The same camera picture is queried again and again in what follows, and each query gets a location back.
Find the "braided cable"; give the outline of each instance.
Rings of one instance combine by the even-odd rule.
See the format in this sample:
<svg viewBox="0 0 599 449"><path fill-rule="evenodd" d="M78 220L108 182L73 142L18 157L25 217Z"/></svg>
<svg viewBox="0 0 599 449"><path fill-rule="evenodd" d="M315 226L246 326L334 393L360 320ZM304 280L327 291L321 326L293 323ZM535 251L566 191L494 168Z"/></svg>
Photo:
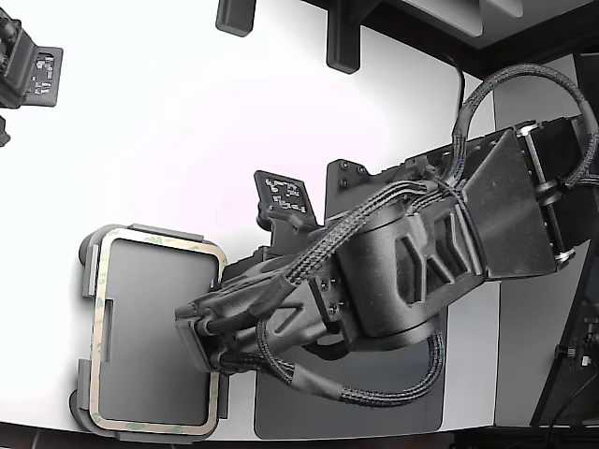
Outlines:
<svg viewBox="0 0 599 449"><path fill-rule="evenodd" d="M256 340L258 343L258 349L264 357L264 360L272 375L285 384L291 384L292 376L285 371L284 367L279 364L278 360L274 358L274 355L272 355L267 338L266 327L267 322L264 320L258 322L256 326Z"/></svg>
<svg viewBox="0 0 599 449"><path fill-rule="evenodd" d="M599 143L599 125L597 125L587 99L573 81L557 70L542 65L522 64L504 68L490 76L472 92L464 103L452 132L452 161L443 175L443 180L446 183L453 185L460 180L463 174L470 123L483 99L503 82L522 76L535 76L551 80L563 87L577 102L590 134L589 147L578 166L565 179L565 185L568 188L573 188L587 174Z"/></svg>
<svg viewBox="0 0 599 449"><path fill-rule="evenodd" d="M293 285L313 274L346 241L368 223L370 218L386 206L391 206L402 196L423 196L428 193L424 183L396 181L383 187L363 203L356 206L339 223L333 226L310 248L301 253L285 270L284 277Z"/></svg>
<svg viewBox="0 0 599 449"><path fill-rule="evenodd" d="M345 386L340 402L376 408L400 407L430 393L443 372L445 347L440 332L435 332L428 337L427 342L429 344L429 368L425 377L418 384L397 393L367 391Z"/></svg>

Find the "black frame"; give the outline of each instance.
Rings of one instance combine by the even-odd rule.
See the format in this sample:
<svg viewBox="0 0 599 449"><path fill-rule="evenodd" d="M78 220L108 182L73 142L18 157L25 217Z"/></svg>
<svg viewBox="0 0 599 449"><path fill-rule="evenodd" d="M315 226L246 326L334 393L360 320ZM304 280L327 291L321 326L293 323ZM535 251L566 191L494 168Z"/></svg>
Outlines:
<svg viewBox="0 0 599 449"><path fill-rule="evenodd" d="M599 44L599 2L590 2L479 50L381 0L302 1L329 12L328 64L345 73L359 69L360 25L439 60L447 61L449 56L465 72L480 79L508 65L544 64ZM220 0L217 28L247 36L254 24L255 6L256 0Z"/></svg>

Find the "metal bracket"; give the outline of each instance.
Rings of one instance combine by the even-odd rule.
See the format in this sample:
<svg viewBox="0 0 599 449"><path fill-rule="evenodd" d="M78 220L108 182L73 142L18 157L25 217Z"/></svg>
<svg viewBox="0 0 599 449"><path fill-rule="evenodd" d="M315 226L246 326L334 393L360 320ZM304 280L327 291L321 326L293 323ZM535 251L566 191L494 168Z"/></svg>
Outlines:
<svg viewBox="0 0 599 449"><path fill-rule="evenodd" d="M352 74L360 65L360 26L382 0L333 0L329 9L327 65Z"/></svg>
<svg viewBox="0 0 599 449"><path fill-rule="evenodd" d="M331 0L327 65L351 74L359 69L360 26L383 0ZM256 0L220 0L216 28L244 37L254 29Z"/></svg>

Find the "white table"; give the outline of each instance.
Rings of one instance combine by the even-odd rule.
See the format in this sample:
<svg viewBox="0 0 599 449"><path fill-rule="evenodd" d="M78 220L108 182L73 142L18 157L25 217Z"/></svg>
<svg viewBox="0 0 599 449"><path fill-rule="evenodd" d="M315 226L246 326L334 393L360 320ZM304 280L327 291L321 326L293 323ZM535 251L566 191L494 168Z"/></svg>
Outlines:
<svg viewBox="0 0 599 449"><path fill-rule="evenodd" d="M178 229L235 261L269 242L255 221L255 170L304 180L322 217L328 162L376 172L449 141L451 67L363 30L362 68L347 76L325 64L323 10L259 0L255 30L240 39L215 29L216 6L3 1L65 59L57 108L3 112L0 422L78 430L67 399L89 357L92 303L80 297L77 258L88 233ZM473 133L492 130L489 101ZM230 393L213 438L255 439L254 375L236 376Z"/></svg>

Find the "black robotic arm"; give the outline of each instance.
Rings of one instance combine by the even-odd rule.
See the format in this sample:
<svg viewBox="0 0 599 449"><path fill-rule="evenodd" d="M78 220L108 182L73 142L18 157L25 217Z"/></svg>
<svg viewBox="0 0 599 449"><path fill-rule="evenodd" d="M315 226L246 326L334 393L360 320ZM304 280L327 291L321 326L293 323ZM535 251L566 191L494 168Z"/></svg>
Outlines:
<svg viewBox="0 0 599 449"><path fill-rule="evenodd" d="M485 96L528 75L562 86L581 116L467 141ZM257 172L258 223L271 232L271 246L227 267L221 285L176 311L185 346L202 370L261 370L341 402L395 407L424 396L443 371L442 309L486 281L555 272L589 238L597 203L591 189L577 188L599 184L589 173L598 139L589 103L571 80L517 65L468 98L452 145L374 176L358 164L331 163L323 226L301 181ZM339 341L318 343L327 335ZM336 384L275 357L301 345L335 360L422 340L429 370L397 393Z"/></svg>

